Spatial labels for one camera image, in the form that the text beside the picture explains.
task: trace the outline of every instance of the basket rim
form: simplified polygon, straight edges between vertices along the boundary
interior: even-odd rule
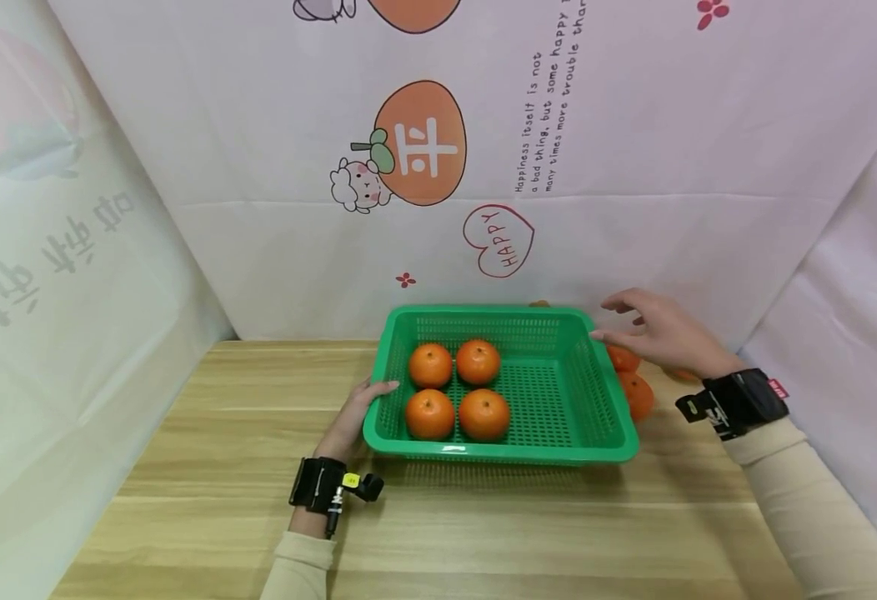
[[[399,317],[423,312],[469,313],[494,312],[497,314],[542,316],[545,313],[566,315],[580,318],[586,329],[595,328],[595,322],[585,311],[570,306],[528,306],[524,304],[406,304],[389,312],[373,366],[371,380],[381,381],[388,366],[388,350],[392,347],[395,323]],[[605,372],[614,373],[614,366],[609,354],[604,351],[604,343],[590,340],[592,352],[595,353]],[[508,446],[502,443],[485,442],[425,442],[420,440],[390,440],[381,437],[376,431],[381,402],[393,393],[373,400],[368,409],[362,426],[365,443],[376,453],[392,454],[409,457],[470,458],[493,459],[504,462],[527,463],[624,463],[632,460],[639,453],[639,434],[635,431],[632,417],[629,415],[629,404],[624,398],[621,386],[609,386],[613,409],[622,424],[623,441],[617,447],[540,447],[540,446]],[[415,446],[409,450],[409,444]]]

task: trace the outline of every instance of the chinese character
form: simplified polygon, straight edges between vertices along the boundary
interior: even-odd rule
[[[73,251],[75,258],[84,254],[86,265],[92,261],[91,251],[92,248],[95,248],[95,244],[89,242],[92,233],[89,232],[88,226],[85,225],[84,221],[76,222],[72,217],[68,217],[68,226],[72,228],[72,232],[65,233],[63,236],[65,242],[58,241],[53,235],[47,235],[45,239],[48,240],[48,246],[52,251],[49,252],[47,248],[42,248],[42,254],[45,254],[45,258],[55,266],[56,273],[61,271],[76,272],[76,263],[67,251]]]
[[[428,175],[436,178],[439,176],[439,154],[457,154],[459,147],[453,144],[437,144],[438,122],[434,117],[425,119],[425,131],[422,133],[418,128],[412,127],[405,137],[405,124],[396,122],[395,143],[398,146],[398,164],[402,169],[402,175],[408,175],[408,157],[428,156]],[[426,140],[425,144],[408,144],[408,139]],[[412,170],[420,173],[425,170],[425,161],[415,158],[412,161]]]
[[[98,206],[93,209],[98,221],[102,221],[106,232],[116,232],[116,226],[122,222],[122,215],[135,210],[133,201],[127,194],[122,192],[116,196],[112,196],[111,200],[107,197],[98,197]]]
[[[26,313],[30,314],[35,310],[38,298],[34,297],[38,294],[39,288],[29,289],[32,285],[33,275],[22,265],[10,267],[0,260],[0,272],[3,279],[0,279],[0,296],[11,301],[14,305],[28,302]],[[8,317],[8,310],[3,310],[0,306],[0,326],[7,328],[11,324]]]

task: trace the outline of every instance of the yellow tag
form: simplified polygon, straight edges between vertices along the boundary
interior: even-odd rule
[[[358,487],[358,481],[361,481],[361,479],[358,478],[358,474],[345,473],[345,476],[342,478],[342,485],[349,488],[349,490],[354,490]]]

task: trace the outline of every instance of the wood grain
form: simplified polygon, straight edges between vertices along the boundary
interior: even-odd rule
[[[52,598],[257,598],[299,457],[374,355],[369,342],[219,343]],[[696,387],[640,372],[657,406],[621,467],[365,458],[388,484],[349,504],[331,598],[798,598],[740,470],[672,406]]]

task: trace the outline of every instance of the orange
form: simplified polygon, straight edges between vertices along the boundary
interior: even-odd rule
[[[444,440],[455,428],[455,406],[439,390],[422,390],[405,405],[408,433],[419,440]]]
[[[495,379],[502,358],[495,346],[484,340],[463,343],[455,355],[459,377],[472,385],[485,385]]]
[[[439,343],[424,343],[408,359],[408,376],[421,388],[440,388],[452,378],[452,355]]]
[[[459,425],[465,435],[479,442],[500,440],[509,430],[512,412],[504,398],[491,390],[473,390],[459,404]]]
[[[621,372],[619,383],[622,384],[624,397],[629,400],[629,414],[635,423],[646,418],[655,405],[655,394],[652,386],[636,372]]]
[[[605,350],[609,352],[609,358],[613,359],[613,366],[618,373],[630,373],[639,368],[642,359],[632,350],[624,349],[618,346],[607,346]]]

